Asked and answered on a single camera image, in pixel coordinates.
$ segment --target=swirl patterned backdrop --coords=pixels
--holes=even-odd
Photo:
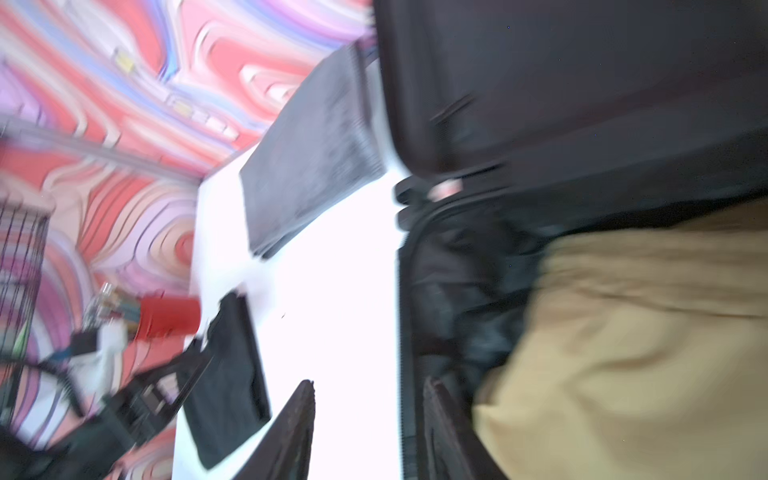
[[[195,187],[57,153],[48,145],[7,146],[0,157],[0,203],[52,212],[28,356],[42,359],[65,348],[104,281],[135,293],[186,294],[196,199]],[[115,359],[113,387],[182,348],[179,338],[132,344]],[[92,411],[94,399],[86,401]],[[67,405],[54,382],[26,372],[16,434],[38,448],[54,442],[78,424]],[[173,449],[173,432],[166,432],[133,452],[125,459],[128,478],[170,478]]]
[[[258,141],[371,0],[2,0],[0,113],[204,175]]]

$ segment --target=wire rack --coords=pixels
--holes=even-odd
[[[0,353],[24,358],[40,288],[48,213],[0,200]],[[21,382],[0,368],[0,423],[10,425]]]

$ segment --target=folded clothing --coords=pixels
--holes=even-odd
[[[509,478],[764,476],[768,230],[739,222],[766,214],[550,245],[528,330],[473,407]]]
[[[362,55],[347,45],[302,82],[240,169],[251,252],[271,257],[323,211],[384,172]]]
[[[199,349],[195,339],[189,348]],[[213,468],[272,418],[256,337],[244,296],[228,293],[208,327],[208,368],[184,402],[184,414],[205,468]],[[189,379],[179,374],[179,384]]]

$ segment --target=black suitcase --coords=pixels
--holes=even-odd
[[[374,0],[414,174],[396,188],[405,478],[500,475],[467,429],[472,396],[523,333],[551,240],[766,194],[767,4]],[[431,201],[448,179],[461,191]]]

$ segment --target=gray folded cloth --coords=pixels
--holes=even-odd
[[[240,169],[251,252],[271,257],[385,168],[370,125],[362,55],[320,62]]]

